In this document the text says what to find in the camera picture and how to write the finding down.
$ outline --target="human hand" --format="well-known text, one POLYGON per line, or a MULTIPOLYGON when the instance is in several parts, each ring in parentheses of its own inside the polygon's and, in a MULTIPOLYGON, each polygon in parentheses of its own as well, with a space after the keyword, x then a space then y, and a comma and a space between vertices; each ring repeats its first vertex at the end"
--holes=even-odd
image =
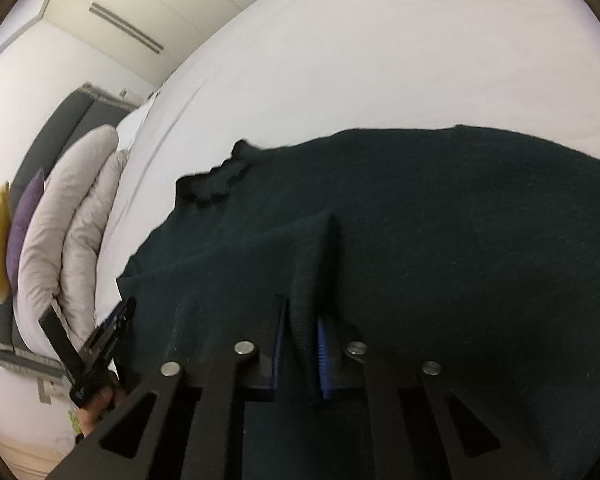
POLYGON ((96 429, 111 400, 117 406, 125 396, 125 391, 119 385, 104 386, 97 391, 84 408, 78 408, 76 411, 82 434, 87 436, 96 429))

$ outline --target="purple pillow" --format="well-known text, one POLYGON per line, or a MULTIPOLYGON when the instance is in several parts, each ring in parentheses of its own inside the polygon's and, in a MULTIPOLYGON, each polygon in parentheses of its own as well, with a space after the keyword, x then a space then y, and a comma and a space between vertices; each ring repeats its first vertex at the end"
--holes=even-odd
POLYGON ((11 221, 11 231, 7 241, 7 276, 13 292, 18 290, 18 267, 24 237, 27 235, 31 218, 44 192, 45 174, 42 170, 38 170, 22 193, 11 221))

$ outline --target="white wall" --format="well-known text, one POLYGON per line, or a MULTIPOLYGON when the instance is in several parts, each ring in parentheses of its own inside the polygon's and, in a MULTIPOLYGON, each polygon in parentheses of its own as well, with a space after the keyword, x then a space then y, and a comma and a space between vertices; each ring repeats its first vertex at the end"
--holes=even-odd
MULTIPOLYGON (((91 82, 113 94, 155 87, 53 25, 36 23, 0 54, 0 184, 12 180, 30 144, 71 91, 91 82)), ((65 447, 68 406, 40 404, 36 381, 0 367, 0 434, 65 447)))
POLYGON ((18 0, 0 24, 0 47, 31 20, 35 20, 45 0, 18 0))

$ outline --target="white pillow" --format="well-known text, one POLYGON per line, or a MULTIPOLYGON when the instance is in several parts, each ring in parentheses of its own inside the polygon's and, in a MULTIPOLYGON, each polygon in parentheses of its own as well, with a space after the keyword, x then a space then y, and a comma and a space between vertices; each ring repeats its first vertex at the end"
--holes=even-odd
POLYGON ((20 335, 32 352, 58 358, 38 320, 60 293, 62 246, 69 224, 117 145, 116 129, 108 124, 78 140, 51 171, 33 213, 20 255, 16 312, 20 335))
POLYGON ((64 238, 58 303, 79 349, 95 328, 96 264, 128 152, 109 155, 64 238))
POLYGON ((145 102, 137 110, 131 112, 128 116, 120 121, 120 124, 116 127, 118 131, 118 143, 119 150, 130 150, 131 145, 136 140, 138 131, 144 124, 151 107, 154 105, 155 96, 152 96, 147 102, 145 102))

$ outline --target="garment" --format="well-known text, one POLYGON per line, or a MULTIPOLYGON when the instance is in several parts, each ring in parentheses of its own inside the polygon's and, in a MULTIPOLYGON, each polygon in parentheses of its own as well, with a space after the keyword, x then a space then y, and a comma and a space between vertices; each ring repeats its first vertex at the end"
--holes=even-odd
POLYGON ((241 141, 178 181, 174 211, 118 285, 138 300, 117 362, 135 374, 204 352, 222 316, 290 298, 299 359, 280 399, 248 407, 245 479, 365 478, 350 442, 360 412, 308 407, 302 342, 325 308, 369 345, 503 386, 559 478, 600 455, 600 160, 552 142, 468 126, 241 141), (349 462, 328 470, 330 458, 349 462))

